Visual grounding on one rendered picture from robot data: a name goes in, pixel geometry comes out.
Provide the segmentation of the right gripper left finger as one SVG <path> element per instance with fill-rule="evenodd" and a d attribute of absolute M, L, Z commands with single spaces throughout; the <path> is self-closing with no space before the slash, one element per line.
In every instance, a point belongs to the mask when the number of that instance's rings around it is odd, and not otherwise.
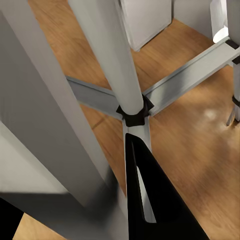
<path fill-rule="evenodd" d="M 13 240 L 24 213 L 0 197 L 0 240 Z"/>

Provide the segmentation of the camera tripod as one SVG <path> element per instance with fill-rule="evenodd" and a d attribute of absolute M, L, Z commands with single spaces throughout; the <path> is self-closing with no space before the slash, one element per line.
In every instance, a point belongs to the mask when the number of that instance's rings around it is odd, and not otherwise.
<path fill-rule="evenodd" d="M 233 62 L 240 123 L 240 0 L 228 36 L 141 93 L 118 0 L 67 0 L 112 90 L 64 75 L 28 0 L 0 0 L 0 198 L 67 240 L 129 240 L 128 199 L 79 103 L 150 151 L 153 117 Z M 139 170 L 145 220 L 156 218 Z"/>

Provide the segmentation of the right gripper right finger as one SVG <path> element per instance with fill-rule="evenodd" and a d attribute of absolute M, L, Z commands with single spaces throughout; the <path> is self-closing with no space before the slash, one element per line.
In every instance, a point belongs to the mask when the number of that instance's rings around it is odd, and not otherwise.
<path fill-rule="evenodd" d="M 145 220 L 139 168 L 156 223 Z M 125 134 L 129 240 L 210 240 L 145 142 Z"/>

